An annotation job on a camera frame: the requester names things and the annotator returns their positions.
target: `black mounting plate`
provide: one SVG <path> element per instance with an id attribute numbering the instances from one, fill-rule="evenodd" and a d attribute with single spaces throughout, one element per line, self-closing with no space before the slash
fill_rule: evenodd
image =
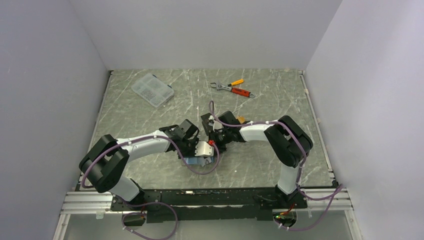
<path id="1" fill-rule="evenodd" d="M 151 203 L 151 202 L 161 202 L 162 198 L 161 198 L 161 192 L 160 191 L 155 191 L 155 190 L 148 190 L 148 191 L 144 191 L 144 201 L 146 203 Z M 152 205 L 147 205 L 145 206 L 145 210 L 146 211 L 158 211 L 161 208 L 161 205 L 159 204 L 152 204 Z M 125 205 L 125 203 L 122 202 L 122 200 L 119 197 L 114 196 L 112 198 L 112 204 L 110 205 L 110 210 L 112 212 L 128 212 L 128 211 L 137 211 L 137 210 L 141 210 L 142 207 L 129 207 L 127 205 Z"/>
<path id="2" fill-rule="evenodd" d="M 257 205 L 243 206 L 172 206 L 179 221 L 196 220 L 221 220 L 221 219 L 257 219 L 258 221 L 272 221 L 271 209 L 260 209 Z M 159 211 L 147 211 L 147 223 L 162 223 L 174 221 L 174 214 L 167 208 L 162 207 Z"/>

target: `red handle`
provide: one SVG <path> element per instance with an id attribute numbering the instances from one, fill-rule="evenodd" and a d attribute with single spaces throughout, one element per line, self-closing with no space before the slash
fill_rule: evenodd
<path id="1" fill-rule="evenodd" d="M 246 91 L 237 87 L 232 87 L 231 92 L 245 97 L 249 97 L 251 95 L 250 91 Z"/>

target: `marble tabletop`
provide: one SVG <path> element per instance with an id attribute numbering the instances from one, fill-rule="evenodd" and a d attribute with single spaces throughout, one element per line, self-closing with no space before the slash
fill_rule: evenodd
<path id="1" fill-rule="evenodd" d="M 175 96 L 155 108 L 133 92 L 131 86 L 147 73 L 170 85 Z M 247 98 L 216 91 L 211 82 L 244 79 L 239 88 L 256 94 Z M 250 121 L 271 121 L 289 115 L 311 137 L 314 147 L 307 159 L 302 186 L 330 186 L 330 176 L 310 105 L 296 69 L 133 69 L 115 70 L 100 112 L 93 142 L 102 135 L 130 138 L 189 119 L 207 140 L 200 116 L 214 100 L 217 115 L 230 110 Z M 198 171 L 206 171 L 197 166 Z M 155 153 L 127 164 L 124 174 L 144 189 L 273 187 L 281 163 L 267 142 L 232 142 L 215 171 L 197 175 L 185 167 L 176 152 Z"/>

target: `yellow tag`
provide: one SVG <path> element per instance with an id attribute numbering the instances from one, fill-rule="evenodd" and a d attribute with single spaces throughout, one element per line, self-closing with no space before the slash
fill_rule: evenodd
<path id="1" fill-rule="evenodd" d="M 244 83 L 244 80 L 243 80 L 243 79 L 239 79 L 239 80 L 237 80 L 237 81 L 233 81 L 233 82 L 231 83 L 231 86 L 238 85 L 238 84 L 242 84 L 242 83 Z"/>
<path id="2" fill-rule="evenodd" d="M 236 119 L 242 124 L 244 122 L 246 122 L 246 119 L 242 116 L 237 116 Z"/>

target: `white wall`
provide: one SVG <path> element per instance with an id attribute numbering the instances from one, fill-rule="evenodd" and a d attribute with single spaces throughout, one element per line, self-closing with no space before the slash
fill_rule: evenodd
<path id="1" fill-rule="evenodd" d="M 109 69 L 305 69 L 342 0 L 70 0 Z"/>
<path id="2" fill-rule="evenodd" d="M 0 239 L 52 239 L 108 72 L 67 0 L 0 3 Z"/>
<path id="3" fill-rule="evenodd" d="M 344 0 L 306 69 L 365 239 L 423 239 L 424 2 Z"/>

